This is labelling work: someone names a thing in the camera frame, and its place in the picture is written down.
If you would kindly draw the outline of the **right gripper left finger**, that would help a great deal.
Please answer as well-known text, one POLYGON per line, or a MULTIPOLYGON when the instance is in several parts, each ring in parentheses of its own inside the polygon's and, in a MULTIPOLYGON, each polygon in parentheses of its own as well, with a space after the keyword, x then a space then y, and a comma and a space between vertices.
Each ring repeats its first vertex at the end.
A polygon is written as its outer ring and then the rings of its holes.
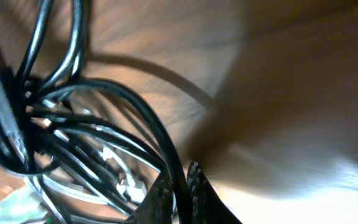
POLYGON ((156 178, 144 201, 127 218, 127 224, 171 224, 173 213, 172 181, 165 170, 156 178))

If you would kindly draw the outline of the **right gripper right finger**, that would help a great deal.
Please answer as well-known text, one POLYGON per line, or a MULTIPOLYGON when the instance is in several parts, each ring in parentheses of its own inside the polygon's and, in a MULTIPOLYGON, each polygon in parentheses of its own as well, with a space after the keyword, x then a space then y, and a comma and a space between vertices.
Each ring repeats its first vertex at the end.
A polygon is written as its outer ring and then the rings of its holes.
POLYGON ((241 224, 223 204, 196 161, 188 167, 186 176, 192 204, 192 224, 241 224))

